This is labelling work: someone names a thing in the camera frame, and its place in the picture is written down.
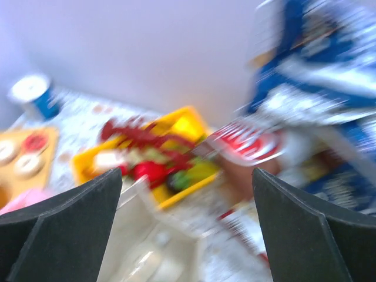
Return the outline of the blue Doritos chips bag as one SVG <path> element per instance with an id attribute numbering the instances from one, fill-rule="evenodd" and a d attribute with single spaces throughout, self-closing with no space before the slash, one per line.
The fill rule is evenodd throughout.
<path id="1" fill-rule="evenodd" d="M 359 1 L 283 1 L 283 31 L 256 69 L 246 113 L 334 125 L 375 113 L 375 11 Z"/>

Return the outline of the beige canvas tote bag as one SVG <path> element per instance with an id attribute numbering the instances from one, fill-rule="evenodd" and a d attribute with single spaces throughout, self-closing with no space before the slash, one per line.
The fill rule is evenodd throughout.
<path id="1" fill-rule="evenodd" d="M 145 177 L 121 191 L 98 281 L 227 281 L 219 228 L 195 229 L 157 208 Z"/>

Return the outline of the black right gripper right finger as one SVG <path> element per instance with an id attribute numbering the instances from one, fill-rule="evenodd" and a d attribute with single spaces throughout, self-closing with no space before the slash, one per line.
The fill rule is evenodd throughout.
<path id="1" fill-rule="evenodd" d="M 253 189 L 274 281 L 375 281 L 375 217 L 261 169 Z"/>

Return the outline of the pink plastic bag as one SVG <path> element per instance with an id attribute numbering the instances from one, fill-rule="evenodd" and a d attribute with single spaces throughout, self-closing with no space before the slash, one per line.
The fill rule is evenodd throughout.
<path id="1" fill-rule="evenodd" d="M 1 209 L 1 215 L 15 210 L 23 209 L 25 207 L 44 201 L 50 197 L 52 197 L 52 194 L 50 192 L 39 191 L 36 189 L 27 190 L 11 200 L 8 204 L 6 204 Z"/>

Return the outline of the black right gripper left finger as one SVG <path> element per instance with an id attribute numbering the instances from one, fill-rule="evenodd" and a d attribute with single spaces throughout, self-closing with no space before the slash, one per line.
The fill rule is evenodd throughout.
<path id="1" fill-rule="evenodd" d="M 112 169 L 1 216 L 1 281 L 96 281 L 122 188 Z"/>

